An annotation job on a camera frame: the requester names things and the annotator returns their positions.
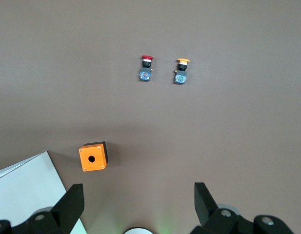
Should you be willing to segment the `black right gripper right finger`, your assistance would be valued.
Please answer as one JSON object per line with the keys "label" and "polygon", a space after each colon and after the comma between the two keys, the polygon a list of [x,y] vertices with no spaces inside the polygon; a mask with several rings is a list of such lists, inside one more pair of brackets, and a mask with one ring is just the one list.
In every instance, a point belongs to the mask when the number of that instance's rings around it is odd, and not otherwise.
{"label": "black right gripper right finger", "polygon": [[293,234],[279,218],[258,215],[248,221],[229,208],[219,208],[203,182],[194,186],[195,210],[200,222],[193,234]]}

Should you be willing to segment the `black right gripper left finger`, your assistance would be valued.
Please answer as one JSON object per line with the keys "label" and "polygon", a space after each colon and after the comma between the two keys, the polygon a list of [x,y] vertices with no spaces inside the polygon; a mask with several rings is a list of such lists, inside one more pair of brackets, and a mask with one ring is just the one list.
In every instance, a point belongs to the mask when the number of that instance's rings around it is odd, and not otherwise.
{"label": "black right gripper left finger", "polygon": [[74,184],[49,211],[37,212],[15,227],[0,220],[0,234],[69,234],[83,211],[83,185]]}

